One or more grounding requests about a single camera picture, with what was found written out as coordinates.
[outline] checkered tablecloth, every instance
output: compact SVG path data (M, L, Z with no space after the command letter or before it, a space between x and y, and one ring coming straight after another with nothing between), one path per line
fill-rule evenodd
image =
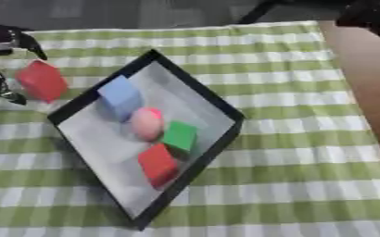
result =
M32 35L70 90L50 105L0 99L0 237L380 237L380 149L316 22ZM140 232L45 116L151 48L247 120ZM33 58L0 57L12 88Z

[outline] cube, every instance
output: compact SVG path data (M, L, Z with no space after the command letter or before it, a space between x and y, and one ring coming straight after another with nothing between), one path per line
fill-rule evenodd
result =
M128 120L136 109L143 106L140 92L124 76L119 76L103 85L98 92L121 122Z
M177 164L163 143L157 143L138 155L138 162L154 188L159 188L177 173Z
M34 60L28 67L20 70L16 78L29 94L47 103L57 99L68 89L58 69L40 60Z
M166 144L174 156L183 157L190 153L196 140L195 126L172 120L169 128L164 131L162 142Z

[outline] pink ball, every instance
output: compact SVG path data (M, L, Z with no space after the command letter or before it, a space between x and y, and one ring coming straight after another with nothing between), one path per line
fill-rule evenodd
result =
M153 141L162 133L164 122L158 109L142 107L133 112L131 125L139 138Z

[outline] open box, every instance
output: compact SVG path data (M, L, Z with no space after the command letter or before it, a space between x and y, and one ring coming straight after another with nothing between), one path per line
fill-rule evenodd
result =
M179 174L154 189L137 155L151 143L130 136L106 111L97 90L120 75L137 87L145 106L156 107L165 123L179 119L197 127L196 143ZM217 94L151 50L51 113L48 119L100 180L132 225L142 230L240 132L244 116Z

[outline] tablecloth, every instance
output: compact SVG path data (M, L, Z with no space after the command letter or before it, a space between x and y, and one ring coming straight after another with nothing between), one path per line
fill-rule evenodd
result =
M380 237L380 148L314 21L163 31L38 31L70 89L52 104L0 99L0 236ZM241 135L144 231L48 112L155 48L240 109ZM0 57L10 86L35 56Z

